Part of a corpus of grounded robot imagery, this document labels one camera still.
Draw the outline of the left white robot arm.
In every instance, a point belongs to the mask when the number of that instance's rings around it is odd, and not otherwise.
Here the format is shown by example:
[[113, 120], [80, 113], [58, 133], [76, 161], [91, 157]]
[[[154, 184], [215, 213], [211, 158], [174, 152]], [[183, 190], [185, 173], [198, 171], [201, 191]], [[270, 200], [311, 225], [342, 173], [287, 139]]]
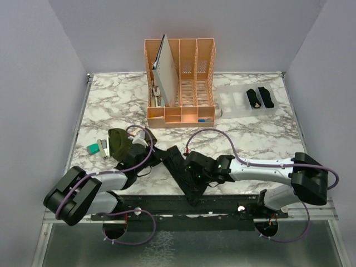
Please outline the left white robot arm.
[[88, 175], [79, 166], [70, 168], [46, 195], [43, 204], [56, 219], [69, 226], [76, 225], [84, 216], [105, 213], [118, 219], [123, 212], [115, 190], [126, 190], [136, 182], [139, 172], [161, 163], [168, 152], [157, 147], [133, 145], [122, 163], [114, 170]]

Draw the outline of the black patterned boxer underwear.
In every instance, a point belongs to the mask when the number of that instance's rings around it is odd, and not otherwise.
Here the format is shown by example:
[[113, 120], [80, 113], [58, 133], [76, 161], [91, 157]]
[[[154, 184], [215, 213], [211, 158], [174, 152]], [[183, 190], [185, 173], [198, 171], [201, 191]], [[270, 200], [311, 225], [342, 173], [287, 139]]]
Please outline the black patterned boxer underwear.
[[183, 191], [188, 203], [196, 206], [207, 188], [207, 183], [199, 181], [192, 171], [185, 167], [185, 159], [177, 146], [163, 150], [161, 157], [164, 166]]

